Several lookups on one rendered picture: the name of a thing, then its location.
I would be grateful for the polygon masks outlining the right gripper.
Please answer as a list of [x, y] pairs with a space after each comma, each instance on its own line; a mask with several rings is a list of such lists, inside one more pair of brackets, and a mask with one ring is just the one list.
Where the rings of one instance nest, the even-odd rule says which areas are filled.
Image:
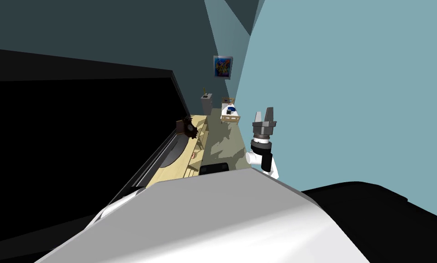
[[255, 121], [252, 123], [254, 137], [272, 135], [276, 123], [277, 122], [274, 121], [273, 107], [268, 107], [266, 109], [264, 121], [262, 121], [261, 112], [256, 112]]

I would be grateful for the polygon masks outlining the wooden bed with white bedding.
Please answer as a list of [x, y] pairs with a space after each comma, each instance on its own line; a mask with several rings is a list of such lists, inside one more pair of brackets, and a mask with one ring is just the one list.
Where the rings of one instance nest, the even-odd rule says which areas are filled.
[[240, 116], [235, 106], [235, 98], [223, 97], [222, 98], [222, 110], [220, 114], [221, 123], [233, 122], [238, 123]]

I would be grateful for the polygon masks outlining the grey cabinet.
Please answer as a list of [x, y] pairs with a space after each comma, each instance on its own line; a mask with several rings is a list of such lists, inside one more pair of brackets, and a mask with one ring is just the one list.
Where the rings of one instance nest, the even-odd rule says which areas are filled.
[[205, 88], [203, 88], [203, 96], [201, 97], [201, 104], [203, 108], [203, 114], [206, 116], [211, 115], [213, 109], [212, 94], [206, 92]]

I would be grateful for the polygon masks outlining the dark brown ornament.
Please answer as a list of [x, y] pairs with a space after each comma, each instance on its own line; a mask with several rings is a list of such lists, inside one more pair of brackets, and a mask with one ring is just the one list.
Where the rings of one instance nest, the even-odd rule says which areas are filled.
[[176, 134], [185, 135], [192, 139], [197, 138], [198, 129], [192, 124], [192, 117], [183, 118], [176, 122]]

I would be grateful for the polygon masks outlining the light wooden table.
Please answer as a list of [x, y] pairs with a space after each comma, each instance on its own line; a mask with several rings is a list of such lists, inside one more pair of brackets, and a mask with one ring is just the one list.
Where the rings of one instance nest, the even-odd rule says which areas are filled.
[[160, 181], [199, 175], [199, 167], [202, 162], [208, 135], [207, 116], [193, 115], [192, 124], [198, 128], [197, 138], [188, 138], [187, 144], [180, 152], [178, 158], [168, 166], [162, 164], [147, 184], [147, 187]]

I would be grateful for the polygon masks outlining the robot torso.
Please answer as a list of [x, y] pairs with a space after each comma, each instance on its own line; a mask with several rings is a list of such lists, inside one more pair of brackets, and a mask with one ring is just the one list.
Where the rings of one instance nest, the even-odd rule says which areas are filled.
[[247, 168], [153, 184], [35, 263], [369, 263], [307, 195]]

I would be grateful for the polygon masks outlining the colourful framed wall picture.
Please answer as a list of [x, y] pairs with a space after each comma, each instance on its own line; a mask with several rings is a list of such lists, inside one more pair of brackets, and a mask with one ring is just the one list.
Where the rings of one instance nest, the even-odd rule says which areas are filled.
[[216, 78], [231, 79], [231, 70], [233, 64], [232, 56], [214, 56], [213, 57], [213, 75]]

